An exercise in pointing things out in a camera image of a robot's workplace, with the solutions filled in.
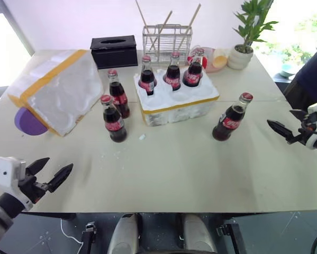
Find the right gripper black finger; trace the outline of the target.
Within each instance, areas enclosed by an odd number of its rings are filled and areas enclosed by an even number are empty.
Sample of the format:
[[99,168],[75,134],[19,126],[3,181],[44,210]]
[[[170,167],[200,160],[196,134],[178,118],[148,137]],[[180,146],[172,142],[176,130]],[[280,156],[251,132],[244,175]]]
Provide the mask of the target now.
[[293,136],[291,130],[286,128],[283,124],[274,120],[267,120],[268,125],[279,135],[281,135],[288,144],[293,144],[299,141],[298,136]]
[[307,112],[304,110],[290,110],[290,112],[298,119],[305,120],[307,118]]

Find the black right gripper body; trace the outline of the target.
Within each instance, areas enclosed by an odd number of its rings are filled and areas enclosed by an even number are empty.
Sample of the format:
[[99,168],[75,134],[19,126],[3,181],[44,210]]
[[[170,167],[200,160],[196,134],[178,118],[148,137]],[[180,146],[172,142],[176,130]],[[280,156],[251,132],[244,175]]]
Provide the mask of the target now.
[[317,141],[317,113],[307,113],[305,120],[300,120],[301,127],[298,129],[299,143],[301,144],[315,144]]

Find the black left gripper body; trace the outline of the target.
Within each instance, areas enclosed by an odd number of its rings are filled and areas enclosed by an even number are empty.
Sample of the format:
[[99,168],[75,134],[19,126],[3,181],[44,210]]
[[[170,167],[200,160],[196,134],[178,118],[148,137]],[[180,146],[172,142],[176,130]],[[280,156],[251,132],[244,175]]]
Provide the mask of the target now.
[[38,183],[36,176],[29,169],[26,170],[25,177],[18,181],[18,187],[33,204],[36,204],[46,192],[54,192],[50,183]]

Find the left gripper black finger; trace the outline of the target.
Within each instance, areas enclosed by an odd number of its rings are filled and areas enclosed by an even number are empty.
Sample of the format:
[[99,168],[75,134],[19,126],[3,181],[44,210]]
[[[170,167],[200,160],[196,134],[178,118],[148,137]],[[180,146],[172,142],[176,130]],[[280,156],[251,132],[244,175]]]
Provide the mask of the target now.
[[26,167],[25,169],[26,173],[28,175],[36,175],[39,171],[41,171],[44,168],[44,166],[49,161],[49,159],[50,159],[49,157],[46,157],[46,158],[41,158],[34,161],[33,163],[31,163],[30,165]]
[[69,164],[61,168],[53,177],[51,181],[48,182],[48,191],[53,193],[57,188],[68,178],[70,175],[74,164]]

